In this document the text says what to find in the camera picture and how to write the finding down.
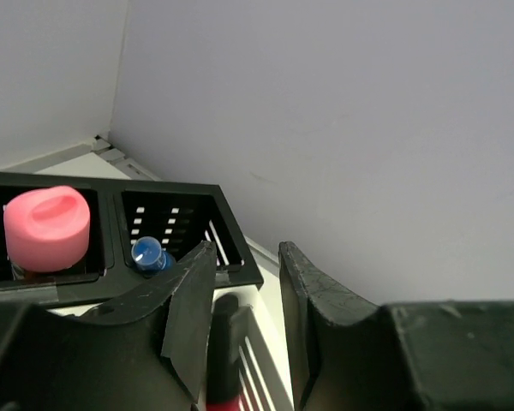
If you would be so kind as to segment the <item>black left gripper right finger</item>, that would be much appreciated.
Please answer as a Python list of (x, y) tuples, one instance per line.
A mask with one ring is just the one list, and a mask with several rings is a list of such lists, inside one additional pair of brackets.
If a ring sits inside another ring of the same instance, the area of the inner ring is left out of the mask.
[(278, 247), (297, 410), (514, 410), (514, 301), (373, 304)]

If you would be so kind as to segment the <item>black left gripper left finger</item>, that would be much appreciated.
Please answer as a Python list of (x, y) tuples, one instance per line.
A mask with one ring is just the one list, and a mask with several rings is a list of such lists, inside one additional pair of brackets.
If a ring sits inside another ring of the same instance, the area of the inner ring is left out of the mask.
[(206, 369), (216, 248), (81, 316), (0, 303), (0, 410), (193, 410)]

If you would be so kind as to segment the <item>pink highlighter black body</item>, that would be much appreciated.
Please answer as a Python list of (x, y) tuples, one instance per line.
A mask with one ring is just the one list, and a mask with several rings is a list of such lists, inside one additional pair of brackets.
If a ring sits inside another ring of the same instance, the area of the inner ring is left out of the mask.
[(238, 298), (222, 295), (215, 301), (207, 347), (206, 410), (238, 410), (241, 395)]

